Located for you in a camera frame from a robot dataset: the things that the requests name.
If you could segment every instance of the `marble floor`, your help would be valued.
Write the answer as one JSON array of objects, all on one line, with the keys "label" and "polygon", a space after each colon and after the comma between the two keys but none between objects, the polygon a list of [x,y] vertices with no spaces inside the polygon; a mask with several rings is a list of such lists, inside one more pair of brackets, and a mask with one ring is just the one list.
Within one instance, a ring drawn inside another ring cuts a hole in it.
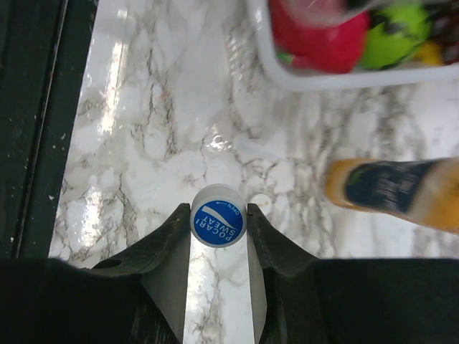
[{"label": "marble floor", "polygon": [[[211,183],[320,257],[459,257],[459,237],[338,209],[329,161],[459,151],[457,80],[291,93],[267,80],[240,0],[100,0],[49,255],[92,267]],[[193,240],[184,342],[253,343],[245,240]]]}]

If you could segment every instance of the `blue bottle cap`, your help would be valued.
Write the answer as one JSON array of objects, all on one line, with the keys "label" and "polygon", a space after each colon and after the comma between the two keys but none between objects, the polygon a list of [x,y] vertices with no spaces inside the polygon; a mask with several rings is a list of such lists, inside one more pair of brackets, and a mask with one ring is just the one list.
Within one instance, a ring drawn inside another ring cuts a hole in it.
[{"label": "blue bottle cap", "polygon": [[190,222],[200,242],[210,247],[227,247],[245,233],[247,204],[230,186],[209,185],[194,198]]}]

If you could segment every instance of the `green ball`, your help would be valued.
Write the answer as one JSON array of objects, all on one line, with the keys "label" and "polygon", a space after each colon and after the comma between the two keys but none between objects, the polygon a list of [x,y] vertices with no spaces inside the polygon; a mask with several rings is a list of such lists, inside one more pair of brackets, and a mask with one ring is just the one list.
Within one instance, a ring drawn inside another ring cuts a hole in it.
[{"label": "green ball", "polygon": [[412,59],[429,30],[428,14],[419,4],[373,11],[361,66],[386,70]]}]

